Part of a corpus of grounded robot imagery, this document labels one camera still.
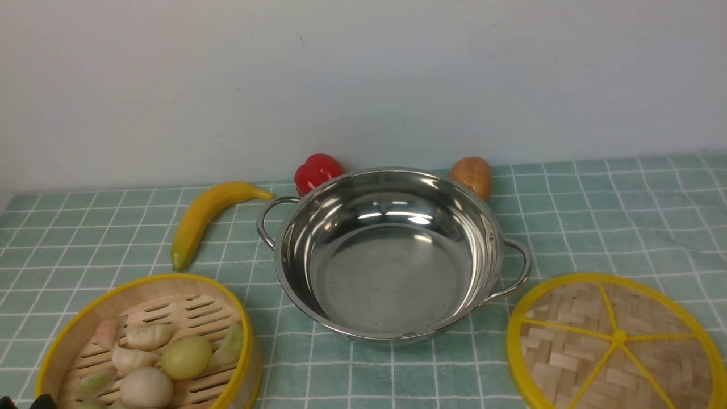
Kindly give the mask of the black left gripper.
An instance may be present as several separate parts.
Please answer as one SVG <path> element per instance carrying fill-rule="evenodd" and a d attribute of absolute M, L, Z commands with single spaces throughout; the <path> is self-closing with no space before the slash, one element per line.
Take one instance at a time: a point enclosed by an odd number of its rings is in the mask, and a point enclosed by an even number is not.
<path fill-rule="evenodd" d="M 29 409 L 56 409 L 57 404 L 50 394 L 41 394 L 32 402 Z M 0 409 L 18 409 L 10 396 L 3 396 L 0 400 Z"/>

